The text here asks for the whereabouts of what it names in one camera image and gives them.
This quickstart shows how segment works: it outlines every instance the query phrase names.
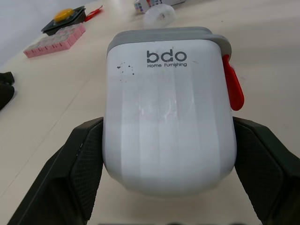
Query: pink box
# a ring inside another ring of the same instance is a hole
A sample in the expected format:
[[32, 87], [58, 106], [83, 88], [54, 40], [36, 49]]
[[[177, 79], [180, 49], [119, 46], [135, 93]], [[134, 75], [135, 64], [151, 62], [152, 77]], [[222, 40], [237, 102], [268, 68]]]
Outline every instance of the pink box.
[[55, 35], [42, 38], [23, 52], [28, 58], [70, 49], [86, 31], [82, 23], [60, 29]]

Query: container lid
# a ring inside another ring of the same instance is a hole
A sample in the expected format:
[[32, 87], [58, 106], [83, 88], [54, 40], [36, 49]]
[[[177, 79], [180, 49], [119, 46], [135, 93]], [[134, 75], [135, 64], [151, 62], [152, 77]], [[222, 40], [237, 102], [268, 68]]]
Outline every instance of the container lid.
[[231, 45], [229, 41], [217, 34], [213, 34], [205, 27], [176, 27], [151, 30], [129, 30], [117, 34], [108, 46], [109, 51], [123, 44], [153, 42], [153, 41], [176, 41], [176, 40], [209, 40], [219, 45], [222, 56], [231, 57]]

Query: white table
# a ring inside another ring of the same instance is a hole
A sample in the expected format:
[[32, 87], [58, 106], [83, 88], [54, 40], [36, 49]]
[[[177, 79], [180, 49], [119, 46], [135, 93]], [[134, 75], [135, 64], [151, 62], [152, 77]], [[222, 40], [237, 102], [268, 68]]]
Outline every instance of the white table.
[[[2, 71], [15, 75], [14, 99], [0, 111], [0, 224], [8, 222], [47, 159], [72, 129], [104, 115], [106, 50], [123, 30], [141, 29], [131, 0], [102, 0], [104, 12], [85, 24], [68, 51], [27, 59], [19, 53]], [[187, 0], [171, 25], [205, 26], [232, 44], [246, 102], [234, 115], [268, 126], [300, 157], [300, 2]], [[126, 191], [104, 171], [89, 225], [153, 223], [258, 225], [233, 171], [214, 190], [180, 200], [148, 199]]]

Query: red object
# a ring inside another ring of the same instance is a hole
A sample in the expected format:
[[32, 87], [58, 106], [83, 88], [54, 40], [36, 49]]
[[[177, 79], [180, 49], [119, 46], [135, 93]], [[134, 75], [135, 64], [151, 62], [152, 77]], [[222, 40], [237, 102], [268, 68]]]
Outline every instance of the red object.
[[245, 102], [243, 90], [234, 69], [229, 64], [229, 55], [222, 58], [227, 83], [230, 106], [234, 111], [240, 110]]
[[87, 16], [86, 16], [86, 18], [85, 18], [85, 22], [87, 22], [87, 21], [89, 21], [91, 18], [93, 18], [94, 16], [96, 16], [96, 15], [98, 15], [99, 13], [101, 13], [102, 12], [102, 7], [103, 6], [101, 6], [100, 8], [97, 8], [96, 10], [94, 10], [94, 11], [92, 11], [92, 12], [90, 12]]

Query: yellow button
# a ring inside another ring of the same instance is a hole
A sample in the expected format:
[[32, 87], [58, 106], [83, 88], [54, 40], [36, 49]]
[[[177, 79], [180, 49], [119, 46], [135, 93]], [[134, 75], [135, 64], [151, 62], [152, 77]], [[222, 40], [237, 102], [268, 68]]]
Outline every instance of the yellow button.
[[63, 21], [67, 19], [69, 16], [71, 16], [74, 13], [74, 10], [71, 8], [64, 9], [60, 11], [56, 16], [53, 18], [55, 22]]

